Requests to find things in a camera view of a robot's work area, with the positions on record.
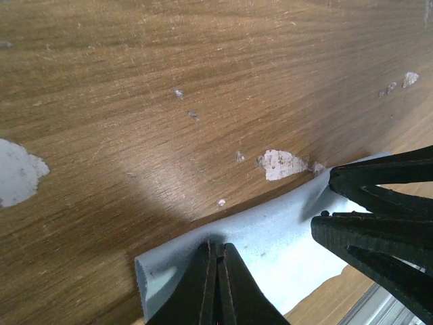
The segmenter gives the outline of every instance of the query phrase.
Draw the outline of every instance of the scratch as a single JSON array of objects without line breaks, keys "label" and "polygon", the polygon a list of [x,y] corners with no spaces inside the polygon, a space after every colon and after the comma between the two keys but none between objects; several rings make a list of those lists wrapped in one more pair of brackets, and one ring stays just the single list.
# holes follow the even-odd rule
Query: scratch
[{"label": "scratch", "polygon": [[91,158],[91,160],[93,160],[93,159],[96,157],[96,155],[99,153],[99,151],[101,151],[101,149],[102,149],[103,146],[104,146],[104,145],[101,145],[101,146],[99,147],[99,149],[96,150],[96,152],[95,152],[95,154],[93,155],[93,157]]},{"label": "scratch", "polygon": [[51,235],[51,233],[49,232],[49,229],[48,229],[47,225],[43,225],[42,229],[43,229],[43,233],[44,233],[44,235],[46,237],[49,237]]},{"label": "scratch", "polygon": [[150,97],[152,98],[152,100],[154,101],[154,103],[156,103],[154,93],[152,93],[152,90],[150,89],[149,84],[147,83],[146,85],[147,85],[147,90],[148,90],[149,93],[150,93]]},{"label": "scratch", "polygon": [[427,29],[428,16],[432,11],[433,0],[426,0],[426,10],[424,12],[424,28]]},{"label": "scratch", "polygon": [[39,56],[39,57],[43,58],[44,60],[47,60],[47,61],[54,61],[53,58],[47,58],[46,56]]}]

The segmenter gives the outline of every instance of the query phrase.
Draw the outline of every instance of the chipped paint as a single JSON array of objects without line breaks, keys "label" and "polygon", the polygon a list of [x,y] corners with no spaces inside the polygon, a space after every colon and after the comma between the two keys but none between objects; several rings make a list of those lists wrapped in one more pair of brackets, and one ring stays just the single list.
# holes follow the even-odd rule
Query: chipped paint
[{"label": "chipped paint", "polygon": [[266,171],[268,181],[277,181],[308,169],[305,160],[281,150],[267,150],[263,156],[257,158],[257,162]]},{"label": "chipped paint", "polygon": [[419,74],[409,71],[405,75],[405,80],[403,81],[403,88],[406,88],[406,87],[414,84],[416,82],[416,80],[418,80],[418,78],[419,78]]},{"label": "chipped paint", "polygon": [[39,179],[49,173],[42,158],[25,147],[0,139],[0,204],[10,207],[36,194]]},{"label": "chipped paint", "polygon": [[236,152],[236,161],[238,162],[238,163],[240,163],[240,162],[242,162],[242,161],[244,161],[245,160],[245,156],[244,156],[244,154],[242,154],[241,152],[240,152],[240,150],[238,150],[237,152]]},{"label": "chipped paint", "polygon": [[224,206],[224,204],[225,204],[225,199],[224,198],[222,198],[222,199],[220,199],[218,202],[217,202],[217,204],[218,204],[218,207],[222,207],[222,206]]},{"label": "chipped paint", "polygon": [[389,95],[391,93],[391,91],[394,90],[394,88],[397,87],[397,83],[396,82],[392,82],[390,83],[387,88],[386,88],[386,95]]},{"label": "chipped paint", "polygon": [[190,116],[195,122],[200,121],[200,118],[198,117],[198,114],[195,110],[189,110],[188,116]]},{"label": "chipped paint", "polygon": [[183,99],[183,92],[182,91],[178,90],[177,88],[173,88],[172,90],[173,90],[173,93],[176,94],[177,98],[179,98],[180,100]]},{"label": "chipped paint", "polygon": [[322,174],[324,171],[326,171],[326,167],[323,166],[320,162],[315,162],[313,164],[313,166],[311,166],[311,168],[309,169],[309,171],[311,171],[314,175],[314,177],[319,176],[320,174]]},{"label": "chipped paint", "polygon": [[8,41],[0,41],[0,47],[7,47],[7,48],[10,48],[10,47],[13,47],[14,46],[14,44],[12,44],[11,42],[8,42]]}]

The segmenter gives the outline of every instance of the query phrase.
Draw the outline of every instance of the white paint chip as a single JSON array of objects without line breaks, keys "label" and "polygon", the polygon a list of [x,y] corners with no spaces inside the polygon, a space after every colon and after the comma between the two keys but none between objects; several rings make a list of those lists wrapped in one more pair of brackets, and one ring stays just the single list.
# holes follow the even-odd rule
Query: white paint chip
[{"label": "white paint chip", "polygon": [[405,80],[403,81],[403,88],[406,88],[412,84],[414,84],[416,82],[416,80],[418,80],[419,78],[419,74],[414,73],[414,72],[408,72],[405,75]]},{"label": "white paint chip", "polygon": [[311,166],[310,170],[313,173],[314,177],[317,177],[320,174],[322,174],[324,171],[326,171],[326,167],[323,166],[320,162],[316,161],[313,164],[313,166]]},{"label": "white paint chip", "polygon": [[277,181],[308,169],[305,160],[281,150],[267,150],[263,156],[257,158],[257,162],[266,171],[268,181]]},{"label": "white paint chip", "polygon": [[195,110],[189,110],[188,116],[191,117],[195,122],[200,121],[200,118],[198,117],[198,114]]},{"label": "white paint chip", "polygon": [[397,83],[395,82],[390,83],[386,88],[386,95],[389,95],[391,91],[394,90],[395,87],[397,87]]},{"label": "white paint chip", "polygon": [[10,47],[13,47],[14,46],[14,44],[12,44],[11,42],[8,42],[8,41],[0,41],[0,47],[7,47],[7,48],[10,48]]},{"label": "white paint chip", "polygon": [[218,204],[218,207],[221,208],[221,207],[225,204],[225,199],[224,199],[224,198],[220,199],[220,200],[217,202],[217,204]]},{"label": "white paint chip", "polygon": [[173,92],[176,94],[177,98],[179,98],[180,100],[183,99],[183,92],[178,90],[177,88],[173,88]]},{"label": "white paint chip", "polygon": [[0,139],[0,204],[10,207],[36,194],[39,179],[49,173],[42,158],[25,147]]},{"label": "white paint chip", "polygon": [[245,156],[244,156],[244,154],[242,154],[241,152],[240,152],[240,150],[238,150],[237,152],[236,152],[236,161],[238,162],[238,163],[241,163],[242,161],[244,161],[245,160]]}]

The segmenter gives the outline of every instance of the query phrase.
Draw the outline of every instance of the wooden surface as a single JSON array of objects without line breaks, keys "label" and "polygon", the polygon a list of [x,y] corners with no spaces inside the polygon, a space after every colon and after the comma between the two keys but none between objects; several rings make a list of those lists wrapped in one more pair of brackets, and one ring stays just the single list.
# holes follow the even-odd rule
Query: wooden surface
[{"label": "wooden surface", "polygon": [[[433,140],[424,0],[0,6],[0,137],[51,169],[0,210],[2,324],[134,322],[136,255],[311,178],[265,181],[265,150],[332,166]],[[403,89],[408,71],[420,78]],[[336,324],[359,298],[343,288],[369,286],[346,272],[293,324]]]}]

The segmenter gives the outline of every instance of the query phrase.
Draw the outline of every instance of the white spot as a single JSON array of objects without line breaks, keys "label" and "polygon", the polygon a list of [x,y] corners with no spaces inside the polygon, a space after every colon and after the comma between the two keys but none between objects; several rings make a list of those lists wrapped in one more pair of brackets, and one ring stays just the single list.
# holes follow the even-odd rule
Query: white spot
[{"label": "white spot", "polygon": [[245,156],[240,152],[240,150],[238,150],[237,152],[236,152],[236,161],[238,162],[238,163],[240,163],[240,162],[242,162],[242,161],[244,161],[245,160]]},{"label": "white spot", "polygon": [[224,198],[220,199],[220,200],[217,202],[217,204],[218,204],[218,207],[221,208],[221,207],[225,204],[225,199],[224,199]]},{"label": "white spot", "polygon": [[389,95],[391,93],[391,91],[393,91],[396,86],[397,86],[397,83],[395,83],[395,82],[390,83],[386,88],[386,95]]},{"label": "white spot", "polygon": [[267,150],[263,156],[257,158],[257,162],[266,171],[268,181],[276,181],[308,169],[305,160],[281,150]]},{"label": "white spot", "polygon": [[49,173],[42,158],[25,147],[0,139],[0,204],[10,207],[36,194],[39,179]]},{"label": "white spot", "polygon": [[183,92],[178,90],[177,88],[173,88],[173,92],[176,94],[176,96],[182,100],[183,99]]},{"label": "white spot", "polygon": [[7,47],[7,48],[9,48],[9,47],[13,47],[13,46],[14,46],[14,44],[12,44],[11,42],[0,41],[0,47]]},{"label": "white spot", "polygon": [[403,88],[406,88],[412,84],[414,84],[416,82],[416,80],[418,80],[419,78],[419,74],[414,73],[414,72],[408,72],[405,75],[405,80],[403,81]]},{"label": "white spot", "polygon": [[326,171],[326,167],[316,161],[313,166],[311,166],[310,171],[313,173],[314,177],[317,177]]}]

